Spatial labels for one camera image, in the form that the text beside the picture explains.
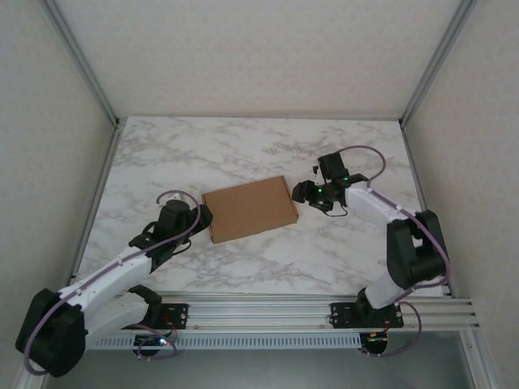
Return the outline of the aluminium table side rail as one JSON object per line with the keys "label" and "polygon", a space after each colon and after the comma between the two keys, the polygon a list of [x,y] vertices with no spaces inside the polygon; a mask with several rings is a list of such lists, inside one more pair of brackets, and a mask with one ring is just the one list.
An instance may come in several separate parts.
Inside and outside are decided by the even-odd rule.
{"label": "aluminium table side rail", "polygon": [[81,261],[84,256],[84,252],[86,250],[86,246],[88,244],[88,239],[90,237],[92,227],[94,225],[98,208],[101,203],[102,195],[105,190],[106,182],[109,177],[110,170],[112,168],[115,155],[118,150],[118,145],[120,143],[120,139],[122,137],[122,133],[126,126],[126,119],[119,119],[116,126],[114,127],[113,134],[109,141],[109,146],[105,154],[105,158],[103,160],[101,171],[98,176],[96,185],[94,186],[94,191],[88,205],[88,210],[86,213],[86,219],[84,221],[84,225],[81,229],[79,240],[77,242],[75,253],[72,259],[71,268],[69,274],[66,278],[66,285],[69,285],[77,276]]}
{"label": "aluminium table side rail", "polygon": [[[402,139],[403,139],[403,142],[405,145],[405,150],[406,150],[409,162],[410,162],[410,168],[411,168],[411,172],[413,174],[414,184],[416,186],[416,191],[417,191],[417,195],[418,195],[418,201],[420,204],[420,208],[422,211],[426,211],[429,209],[429,207],[428,207],[425,193],[424,193],[424,190],[422,187],[422,182],[418,175],[418,170],[417,170],[416,163],[414,160],[413,152],[412,152],[410,144],[409,144],[408,136],[405,132],[405,127],[403,126],[403,124],[401,122],[398,122],[398,125],[401,130],[401,136],[402,136]],[[446,250],[444,251],[444,254],[445,254],[445,257],[443,255],[441,255],[440,257],[443,259],[443,261],[445,263],[446,272],[445,272],[445,275],[439,280],[439,283],[442,285],[442,290],[446,289],[447,290],[446,294],[449,296],[452,296],[452,290],[451,290],[451,285],[450,285],[450,276],[452,273],[451,272],[451,263],[450,263],[450,259],[448,257],[448,252]]]}

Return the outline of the aluminium frame post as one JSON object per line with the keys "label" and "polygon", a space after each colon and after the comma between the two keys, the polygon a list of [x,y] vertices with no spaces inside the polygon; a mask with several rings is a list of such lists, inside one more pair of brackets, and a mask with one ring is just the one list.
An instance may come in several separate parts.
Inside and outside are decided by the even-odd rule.
{"label": "aluminium frame post", "polygon": [[105,91],[103,90],[98,78],[96,77],[92,67],[90,66],[79,42],[76,40],[69,23],[66,21],[64,14],[57,0],[37,0],[42,10],[47,15],[58,37],[68,52],[71,60],[75,64],[81,78],[85,82],[94,100],[105,115],[110,125],[116,129],[120,119],[114,112]]}
{"label": "aluminium frame post", "polygon": [[444,29],[438,45],[433,50],[431,58],[413,90],[403,113],[398,119],[402,132],[405,131],[405,128],[410,124],[413,116],[417,113],[477,4],[478,0],[459,1],[452,18]]}

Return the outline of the aluminium lower frame bar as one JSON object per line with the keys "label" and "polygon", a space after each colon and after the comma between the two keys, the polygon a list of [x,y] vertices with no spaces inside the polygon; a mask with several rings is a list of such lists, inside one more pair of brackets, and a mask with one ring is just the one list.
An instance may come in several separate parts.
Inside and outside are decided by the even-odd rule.
{"label": "aluminium lower frame bar", "polygon": [[459,333],[475,389],[502,389],[497,370],[481,331]]}
{"label": "aluminium lower frame bar", "polygon": [[41,389],[45,376],[37,376],[23,370],[14,381],[11,389]]}

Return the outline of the aluminium mounting rail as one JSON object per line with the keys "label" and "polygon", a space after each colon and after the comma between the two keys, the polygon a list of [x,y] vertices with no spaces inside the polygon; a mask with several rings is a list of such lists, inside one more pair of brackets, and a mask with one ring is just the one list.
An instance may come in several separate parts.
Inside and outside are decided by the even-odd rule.
{"label": "aluminium mounting rail", "polygon": [[469,299],[411,297],[399,304],[403,328],[334,329],[330,305],[351,297],[290,295],[172,296],[165,303],[188,304],[188,320],[179,333],[298,333],[383,331],[477,331],[479,321]]}

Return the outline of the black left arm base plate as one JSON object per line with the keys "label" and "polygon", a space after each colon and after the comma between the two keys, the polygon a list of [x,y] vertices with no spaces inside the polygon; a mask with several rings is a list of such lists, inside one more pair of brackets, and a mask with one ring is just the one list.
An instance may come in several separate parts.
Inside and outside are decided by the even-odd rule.
{"label": "black left arm base plate", "polygon": [[188,304],[161,303],[151,306],[139,322],[156,330],[184,330],[188,320]]}

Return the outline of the brown cardboard paper box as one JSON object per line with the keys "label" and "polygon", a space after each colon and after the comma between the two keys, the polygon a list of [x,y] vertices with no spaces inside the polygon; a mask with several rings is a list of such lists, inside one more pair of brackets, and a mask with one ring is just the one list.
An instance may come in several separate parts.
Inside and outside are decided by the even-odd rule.
{"label": "brown cardboard paper box", "polygon": [[202,200],[213,214],[210,235],[214,244],[298,221],[298,210],[283,176],[208,192]]}

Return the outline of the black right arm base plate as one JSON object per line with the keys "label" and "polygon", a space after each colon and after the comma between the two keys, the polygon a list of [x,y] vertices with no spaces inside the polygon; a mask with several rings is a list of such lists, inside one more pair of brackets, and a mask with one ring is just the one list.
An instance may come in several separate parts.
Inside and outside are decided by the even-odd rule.
{"label": "black right arm base plate", "polygon": [[354,302],[335,302],[330,305],[329,323],[334,329],[403,328],[401,309],[395,305],[382,309],[361,307]]}

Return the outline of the small lit controller board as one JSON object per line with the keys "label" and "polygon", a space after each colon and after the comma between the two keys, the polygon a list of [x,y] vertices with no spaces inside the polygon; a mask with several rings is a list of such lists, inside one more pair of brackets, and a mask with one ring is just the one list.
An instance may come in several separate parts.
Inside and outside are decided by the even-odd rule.
{"label": "small lit controller board", "polygon": [[382,332],[365,332],[360,334],[360,351],[366,355],[378,357],[383,354],[388,347],[388,335]]}
{"label": "small lit controller board", "polygon": [[133,346],[136,348],[162,348],[168,344],[169,342],[165,337],[157,336],[136,335],[133,341]]}

